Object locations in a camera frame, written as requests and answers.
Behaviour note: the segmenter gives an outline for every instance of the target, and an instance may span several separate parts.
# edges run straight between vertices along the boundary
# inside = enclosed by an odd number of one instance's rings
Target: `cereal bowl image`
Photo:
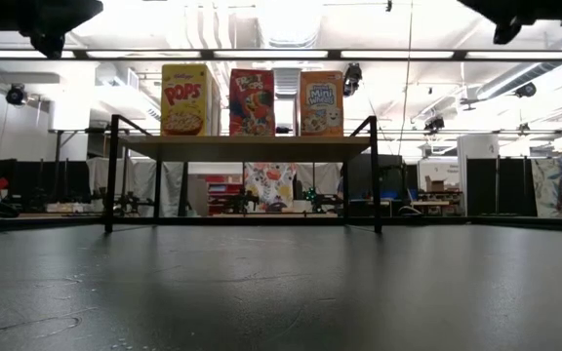
[[[327,130],[327,117],[317,113],[310,114],[301,127],[304,136],[320,136]]]
[[[203,119],[190,112],[174,112],[168,115],[164,133],[169,136],[197,136],[203,128]]]

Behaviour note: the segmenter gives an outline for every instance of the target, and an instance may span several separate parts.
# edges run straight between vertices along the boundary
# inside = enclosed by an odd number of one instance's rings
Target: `mini wheats cereal box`
[[[218,84],[205,64],[162,67],[162,136],[217,135],[220,111]]]
[[[229,134],[274,137],[275,126],[274,73],[269,70],[231,70]]]
[[[343,137],[341,72],[301,72],[301,136]]]

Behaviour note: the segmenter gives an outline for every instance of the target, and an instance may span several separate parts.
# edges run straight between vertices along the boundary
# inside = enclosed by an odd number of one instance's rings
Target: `froot loops cereal box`
[[[233,69],[229,84],[229,134],[273,136],[274,73]]]

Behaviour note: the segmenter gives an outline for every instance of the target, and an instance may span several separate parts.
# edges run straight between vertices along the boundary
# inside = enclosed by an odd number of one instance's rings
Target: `yellow cereal box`
[[[343,137],[343,85],[338,71],[301,72],[301,136]]]
[[[219,87],[205,64],[162,67],[162,136],[214,136],[220,132]]]

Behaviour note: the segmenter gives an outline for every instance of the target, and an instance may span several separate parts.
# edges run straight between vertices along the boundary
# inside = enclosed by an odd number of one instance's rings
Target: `pops logo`
[[[191,83],[185,83],[183,85],[176,84],[175,87],[166,88],[164,90],[164,95],[168,103],[173,106],[177,101],[200,97],[201,85]]]

